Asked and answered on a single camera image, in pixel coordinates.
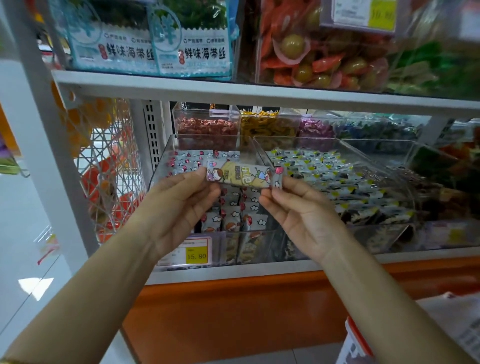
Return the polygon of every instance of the wire mesh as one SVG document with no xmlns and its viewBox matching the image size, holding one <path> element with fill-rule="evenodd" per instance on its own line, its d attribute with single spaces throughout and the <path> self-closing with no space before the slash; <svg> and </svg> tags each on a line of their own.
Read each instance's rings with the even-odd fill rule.
<svg viewBox="0 0 480 364">
<path fill-rule="evenodd" d="M 96 98 L 66 110 L 54 85 L 52 90 L 88 200 L 88 213 L 103 243 L 125 224 L 146 193 L 129 103 Z"/>
</svg>

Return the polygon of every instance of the price label holder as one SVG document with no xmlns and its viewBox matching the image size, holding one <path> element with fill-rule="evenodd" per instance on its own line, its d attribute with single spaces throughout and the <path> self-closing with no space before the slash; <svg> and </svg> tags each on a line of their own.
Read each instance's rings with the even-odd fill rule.
<svg viewBox="0 0 480 364">
<path fill-rule="evenodd" d="M 160 259 L 157 267 L 210 266 L 212 264 L 211 236 L 189 237 L 170 254 Z"/>
<path fill-rule="evenodd" d="M 320 20 L 322 24 L 335 27 L 393 34 L 397 31 L 399 14 L 405 10 L 399 10 L 399 2 L 400 0 L 330 0 Z"/>
</svg>

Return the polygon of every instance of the person's left hand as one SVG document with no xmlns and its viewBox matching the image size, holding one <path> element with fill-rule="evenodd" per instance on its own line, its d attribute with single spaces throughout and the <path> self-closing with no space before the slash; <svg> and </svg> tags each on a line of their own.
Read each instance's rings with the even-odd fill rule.
<svg viewBox="0 0 480 364">
<path fill-rule="evenodd" d="M 206 180 L 206 168 L 177 174 L 154 185 L 124 229 L 154 244 L 158 260 L 180 245 L 220 196 L 218 183 Z"/>
</svg>

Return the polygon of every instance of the person's right hand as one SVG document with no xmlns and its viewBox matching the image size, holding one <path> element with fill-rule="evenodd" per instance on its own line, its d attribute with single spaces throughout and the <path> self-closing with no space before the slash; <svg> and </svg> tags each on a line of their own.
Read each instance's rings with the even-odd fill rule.
<svg viewBox="0 0 480 364">
<path fill-rule="evenodd" d="M 318 263 L 337 242 L 353 239 L 330 200 L 301 180 L 284 176 L 283 190 L 265 188 L 259 201 L 294 244 Z"/>
</svg>

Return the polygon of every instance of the yellow price label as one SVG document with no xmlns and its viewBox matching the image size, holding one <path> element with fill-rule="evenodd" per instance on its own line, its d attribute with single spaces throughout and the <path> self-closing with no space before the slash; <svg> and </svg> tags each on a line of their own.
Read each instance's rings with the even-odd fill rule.
<svg viewBox="0 0 480 364">
<path fill-rule="evenodd" d="M 193 246 L 185 248 L 187 264 L 207 264 L 208 263 L 208 246 Z"/>
<path fill-rule="evenodd" d="M 397 0 L 372 0 L 368 26 L 370 28 L 394 31 L 396 2 Z"/>
</svg>

